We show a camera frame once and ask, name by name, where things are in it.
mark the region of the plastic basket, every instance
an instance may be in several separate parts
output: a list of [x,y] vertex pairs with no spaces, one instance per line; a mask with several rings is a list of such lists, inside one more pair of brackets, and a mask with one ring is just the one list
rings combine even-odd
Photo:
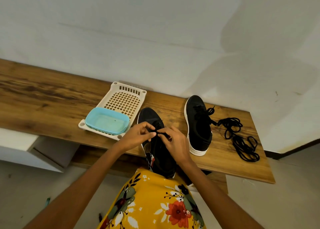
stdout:
[[130,129],[132,123],[138,114],[142,103],[146,97],[147,92],[143,89],[139,89],[133,86],[122,84],[119,82],[113,82],[111,84],[109,92],[103,97],[97,107],[106,108],[125,114],[129,117],[130,122],[124,133],[120,135],[108,134],[86,125],[85,120],[79,122],[78,127],[83,130],[88,130],[105,137],[119,140]]

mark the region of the person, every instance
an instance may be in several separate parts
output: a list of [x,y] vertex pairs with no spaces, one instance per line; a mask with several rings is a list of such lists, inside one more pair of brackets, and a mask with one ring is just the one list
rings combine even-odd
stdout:
[[[147,122],[136,124],[79,179],[43,209],[24,229],[71,229],[120,155],[155,137]],[[262,228],[228,195],[209,180],[192,161],[189,142],[177,128],[158,130],[177,164],[187,174],[223,229]],[[98,229],[102,228],[206,228],[189,190],[174,179],[138,169],[123,186]]]

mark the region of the wooden tabletop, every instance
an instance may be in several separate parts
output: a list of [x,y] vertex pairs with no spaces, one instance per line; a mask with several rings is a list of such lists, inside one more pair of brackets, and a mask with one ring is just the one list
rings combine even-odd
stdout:
[[[110,148],[115,140],[78,127],[110,85],[110,82],[0,59],[0,127]],[[142,108],[151,107],[166,126],[173,125],[187,134],[185,102],[184,98],[148,91]],[[191,154],[192,159],[204,170],[275,183],[250,113],[216,105],[211,118],[218,121],[227,117],[238,117],[243,124],[240,134],[256,138],[260,161],[243,161],[232,142],[225,140],[223,126],[212,126],[213,138],[207,153],[201,157]],[[128,154],[144,156],[141,147]]]

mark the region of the yellow dress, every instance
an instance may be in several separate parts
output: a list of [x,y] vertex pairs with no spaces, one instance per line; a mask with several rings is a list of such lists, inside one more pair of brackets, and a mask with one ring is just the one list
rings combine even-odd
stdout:
[[205,229],[185,185],[144,168],[119,192],[97,229]]

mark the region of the baseboard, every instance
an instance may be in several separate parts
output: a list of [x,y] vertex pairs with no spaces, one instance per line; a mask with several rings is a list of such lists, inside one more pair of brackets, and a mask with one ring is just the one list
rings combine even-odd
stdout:
[[285,152],[285,153],[276,153],[276,152],[270,152],[270,151],[264,151],[264,152],[266,154],[266,157],[269,157],[269,158],[272,158],[272,159],[275,159],[275,160],[279,160],[281,158],[284,158],[286,156],[289,156],[291,154],[294,154],[296,152],[299,152],[299,151],[301,151],[303,149],[306,149],[306,148],[309,148],[311,146],[317,145],[319,143],[320,143],[320,139],[317,139],[317,140],[311,141],[311,142],[309,142],[309,143],[307,143],[305,145],[302,145],[300,147],[297,147],[297,148],[295,148],[293,150],[290,150],[288,152]]

